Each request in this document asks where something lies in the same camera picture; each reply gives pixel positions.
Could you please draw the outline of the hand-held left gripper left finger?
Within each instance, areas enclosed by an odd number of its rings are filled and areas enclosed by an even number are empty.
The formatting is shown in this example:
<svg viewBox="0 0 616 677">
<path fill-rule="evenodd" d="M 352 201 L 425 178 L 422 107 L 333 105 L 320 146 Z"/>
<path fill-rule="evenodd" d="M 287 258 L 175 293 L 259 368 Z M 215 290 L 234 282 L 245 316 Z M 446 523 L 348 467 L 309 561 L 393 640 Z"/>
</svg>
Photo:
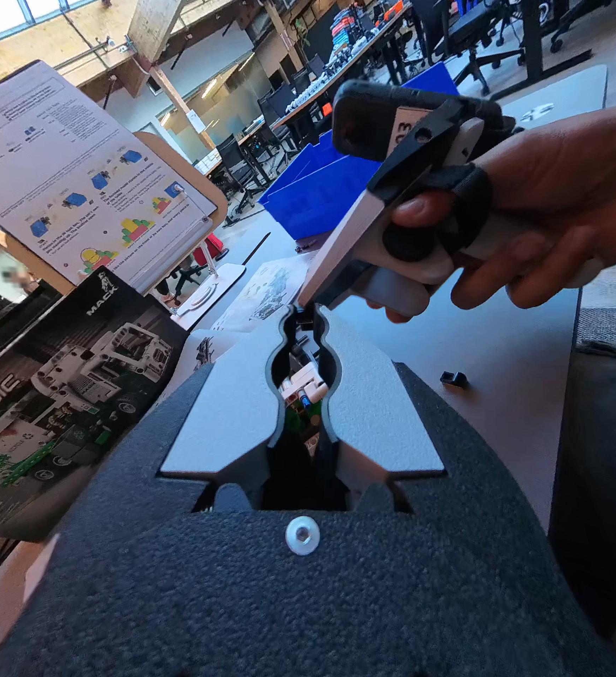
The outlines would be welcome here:
<svg viewBox="0 0 616 677">
<path fill-rule="evenodd" d="M 284 306 L 216 359 L 160 467 L 164 478 L 202 485 L 194 511 L 211 511 L 220 489 L 241 490 L 253 509 L 298 509 L 298 431 L 273 379 L 287 375 Z"/>
</svg>

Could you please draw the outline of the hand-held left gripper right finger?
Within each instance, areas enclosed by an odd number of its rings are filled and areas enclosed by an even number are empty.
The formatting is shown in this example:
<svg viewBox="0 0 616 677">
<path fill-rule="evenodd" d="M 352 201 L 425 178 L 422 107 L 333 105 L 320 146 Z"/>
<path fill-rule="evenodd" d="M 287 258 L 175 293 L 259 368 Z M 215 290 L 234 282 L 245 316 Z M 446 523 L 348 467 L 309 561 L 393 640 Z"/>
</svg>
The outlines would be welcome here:
<svg viewBox="0 0 616 677">
<path fill-rule="evenodd" d="M 313 320 L 320 374 L 328 383 L 322 421 L 350 506 L 372 485 L 444 476 L 445 465 L 388 355 L 323 305 L 314 307 Z"/>
</svg>

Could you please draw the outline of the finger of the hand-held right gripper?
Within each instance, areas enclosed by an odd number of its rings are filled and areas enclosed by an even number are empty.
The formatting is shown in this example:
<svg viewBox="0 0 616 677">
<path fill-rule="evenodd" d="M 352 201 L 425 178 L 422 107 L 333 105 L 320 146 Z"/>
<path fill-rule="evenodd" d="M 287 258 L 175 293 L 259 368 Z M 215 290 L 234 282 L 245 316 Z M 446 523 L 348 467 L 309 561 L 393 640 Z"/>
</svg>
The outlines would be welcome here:
<svg viewBox="0 0 616 677">
<path fill-rule="evenodd" d="M 364 191 L 331 232 L 312 260 L 297 303 L 306 308 L 325 291 L 354 258 L 385 269 L 393 268 L 393 257 L 383 243 L 391 223 L 393 207 Z"/>
</svg>

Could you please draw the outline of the partly built lego truck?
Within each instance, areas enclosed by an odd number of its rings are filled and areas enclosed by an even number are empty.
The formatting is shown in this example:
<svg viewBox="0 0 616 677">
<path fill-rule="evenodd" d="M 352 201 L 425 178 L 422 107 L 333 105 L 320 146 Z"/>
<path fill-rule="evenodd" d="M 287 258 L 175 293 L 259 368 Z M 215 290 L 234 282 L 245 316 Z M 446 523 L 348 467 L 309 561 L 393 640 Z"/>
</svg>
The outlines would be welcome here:
<svg viewBox="0 0 616 677">
<path fill-rule="evenodd" d="M 287 374 L 278 386 L 285 407 L 284 432 L 295 436 L 314 461 L 320 442 L 321 404 L 329 386 L 320 372 L 321 344 L 311 309 L 295 309 L 287 337 Z"/>
</svg>

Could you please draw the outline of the dark printed lego box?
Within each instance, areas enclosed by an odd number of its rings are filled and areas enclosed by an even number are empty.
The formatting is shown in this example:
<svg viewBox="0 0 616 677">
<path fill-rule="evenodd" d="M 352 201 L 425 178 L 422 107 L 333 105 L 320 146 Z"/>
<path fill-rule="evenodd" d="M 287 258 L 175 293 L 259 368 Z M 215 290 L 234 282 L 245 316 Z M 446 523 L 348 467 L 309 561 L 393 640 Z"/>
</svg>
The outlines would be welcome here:
<svg viewBox="0 0 616 677">
<path fill-rule="evenodd" d="M 0 537 L 38 540 L 172 378 L 187 331 L 106 267 L 0 344 Z"/>
</svg>

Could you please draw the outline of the person's right hand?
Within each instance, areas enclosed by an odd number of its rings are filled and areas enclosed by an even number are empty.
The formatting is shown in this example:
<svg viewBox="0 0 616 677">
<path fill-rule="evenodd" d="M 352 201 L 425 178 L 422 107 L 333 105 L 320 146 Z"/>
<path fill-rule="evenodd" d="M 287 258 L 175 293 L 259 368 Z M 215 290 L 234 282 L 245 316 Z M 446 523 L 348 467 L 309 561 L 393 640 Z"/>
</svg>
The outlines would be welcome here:
<svg viewBox="0 0 616 677">
<path fill-rule="evenodd" d="M 505 288 L 521 309 L 560 292 L 586 260 L 616 266 L 616 106 L 524 131 L 477 158 L 492 208 L 533 224 L 485 262 L 456 257 L 459 309 Z"/>
</svg>

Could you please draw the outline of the blue plastic bin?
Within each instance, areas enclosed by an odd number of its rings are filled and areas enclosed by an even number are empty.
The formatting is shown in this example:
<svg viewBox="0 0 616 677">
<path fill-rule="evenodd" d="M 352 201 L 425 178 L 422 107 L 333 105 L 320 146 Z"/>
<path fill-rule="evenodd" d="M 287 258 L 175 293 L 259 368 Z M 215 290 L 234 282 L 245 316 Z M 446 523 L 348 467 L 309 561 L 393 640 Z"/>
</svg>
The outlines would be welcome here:
<svg viewBox="0 0 616 677">
<path fill-rule="evenodd" d="M 458 94 L 443 63 L 402 87 L 347 80 L 332 130 L 301 150 L 260 204 L 295 241 L 333 230 L 415 124 Z"/>
</svg>

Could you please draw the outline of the row of devices on desk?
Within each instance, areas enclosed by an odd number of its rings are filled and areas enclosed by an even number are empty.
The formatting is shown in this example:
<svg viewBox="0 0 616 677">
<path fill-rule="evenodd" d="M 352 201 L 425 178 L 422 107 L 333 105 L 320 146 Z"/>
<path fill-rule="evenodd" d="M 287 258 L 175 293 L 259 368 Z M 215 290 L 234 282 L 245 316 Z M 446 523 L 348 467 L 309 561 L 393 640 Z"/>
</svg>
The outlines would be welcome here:
<svg viewBox="0 0 616 677">
<path fill-rule="evenodd" d="M 317 96 L 322 90 L 326 91 L 330 87 L 338 87 L 340 85 L 337 83 L 341 84 L 348 79 L 363 76 L 364 64 L 369 60 L 369 57 L 364 52 L 355 54 L 351 49 L 342 49 L 338 53 L 332 53 L 329 61 L 324 64 L 321 74 L 310 81 L 303 92 L 297 93 L 282 112 L 290 114 L 301 105 L 306 104 L 308 99 Z"/>
</svg>

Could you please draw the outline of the open instruction booklet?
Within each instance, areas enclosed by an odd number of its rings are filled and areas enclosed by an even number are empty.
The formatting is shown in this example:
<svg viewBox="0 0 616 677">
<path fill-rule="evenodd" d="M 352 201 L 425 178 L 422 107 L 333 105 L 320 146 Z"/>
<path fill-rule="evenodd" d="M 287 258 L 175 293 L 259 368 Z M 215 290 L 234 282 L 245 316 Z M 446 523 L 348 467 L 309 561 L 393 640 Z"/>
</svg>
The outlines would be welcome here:
<svg viewBox="0 0 616 677">
<path fill-rule="evenodd" d="M 190 333 L 173 377 L 155 404 L 170 397 L 194 372 L 215 363 L 247 334 L 291 304 L 313 257 L 313 253 L 305 253 L 262 264 L 212 328 Z"/>
</svg>

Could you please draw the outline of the wooden top desk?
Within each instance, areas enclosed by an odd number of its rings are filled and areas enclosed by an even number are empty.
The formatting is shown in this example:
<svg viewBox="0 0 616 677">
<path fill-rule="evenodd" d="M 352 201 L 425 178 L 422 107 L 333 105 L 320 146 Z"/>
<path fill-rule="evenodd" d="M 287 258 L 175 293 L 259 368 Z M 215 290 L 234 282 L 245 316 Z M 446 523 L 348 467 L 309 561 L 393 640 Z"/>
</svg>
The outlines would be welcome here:
<svg viewBox="0 0 616 677">
<path fill-rule="evenodd" d="M 399 53 L 395 51 L 395 33 L 398 31 L 405 15 L 413 8 L 411 1 L 398 1 L 393 5 L 393 14 L 388 21 L 384 22 L 378 32 L 366 42 L 362 47 L 355 52 L 351 49 L 349 58 L 342 61 L 340 55 L 337 55 L 337 62 L 340 63 L 340 68 L 333 73 L 328 73 L 328 76 L 321 74 L 320 78 L 313 81 L 309 89 L 298 95 L 297 98 L 289 105 L 287 105 L 287 113 L 280 117 L 273 123 L 269 123 L 269 128 L 277 130 L 282 126 L 290 126 L 294 120 L 304 114 L 304 111 L 310 111 L 315 102 L 319 102 L 321 97 L 326 97 L 329 90 L 333 89 L 340 83 L 347 74 L 349 74 L 355 66 L 364 58 L 369 57 L 373 50 L 383 50 L 387 47 L 394 54 Z"/>
</svg>

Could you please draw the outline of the colourful stack of boxes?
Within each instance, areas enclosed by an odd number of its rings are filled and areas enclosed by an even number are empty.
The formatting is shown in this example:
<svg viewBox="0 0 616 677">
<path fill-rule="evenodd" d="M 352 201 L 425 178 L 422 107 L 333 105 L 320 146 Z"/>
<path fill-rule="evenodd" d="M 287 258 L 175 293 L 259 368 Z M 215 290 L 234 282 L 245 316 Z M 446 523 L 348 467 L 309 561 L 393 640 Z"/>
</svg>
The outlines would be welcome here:
<svg viewBox="0 0 616 677">
<path fill-rule="evenodd" d="M 332 51 L 353 46 L 360 38 L 368 39 L 375 27 L 363 4 L 350 3 L 335 15 L 330 24 Z"/>
</svg>

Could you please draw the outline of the red object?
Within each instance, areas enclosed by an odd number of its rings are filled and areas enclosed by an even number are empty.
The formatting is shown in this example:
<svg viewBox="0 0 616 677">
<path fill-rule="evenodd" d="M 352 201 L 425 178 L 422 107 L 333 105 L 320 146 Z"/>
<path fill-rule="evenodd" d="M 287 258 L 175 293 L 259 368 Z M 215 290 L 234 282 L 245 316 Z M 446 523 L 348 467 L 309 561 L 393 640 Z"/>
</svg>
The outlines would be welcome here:
<svg viewBox="0 0 616 677">
<path fill-rule="evenodd" d="M 213 261 L 218 261 L 228 253 L 226 245 L 214 233 L 211 233 L 203 240 L 202 246 L 198 246 L 192 251 L 194 262 L 199 267 L 207 268 L 209 265 L 209 259 L 204 254 L 203 247 L 206 247 L 208 256 Z"/>
</svg>

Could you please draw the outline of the black standing desk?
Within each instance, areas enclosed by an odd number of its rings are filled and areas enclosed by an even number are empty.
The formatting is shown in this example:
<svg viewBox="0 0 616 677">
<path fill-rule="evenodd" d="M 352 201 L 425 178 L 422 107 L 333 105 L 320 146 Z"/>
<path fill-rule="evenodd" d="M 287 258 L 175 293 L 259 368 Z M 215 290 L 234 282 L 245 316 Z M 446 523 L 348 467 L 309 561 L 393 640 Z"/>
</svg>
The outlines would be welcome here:
<svg viewBox="0 0 616 677">
<path fill-rule="evenodd" d="M 587 62 L 593 57 L 593 52 L 588 49 L 581 54 L 575 55 L 551 68 L 543 68 L 543 53 L 541 46 L 540 13 L 538 1 L 521 1 L 520 9 L 523 15 L 524 29 L 524 63 L 526 66 L 526 78 L 506 89 L 490 95 L 491 101 L 499 101 L 511 96 L 528 87 L 538 84 L 554 75 L 570 68 Z"/>
</svg>

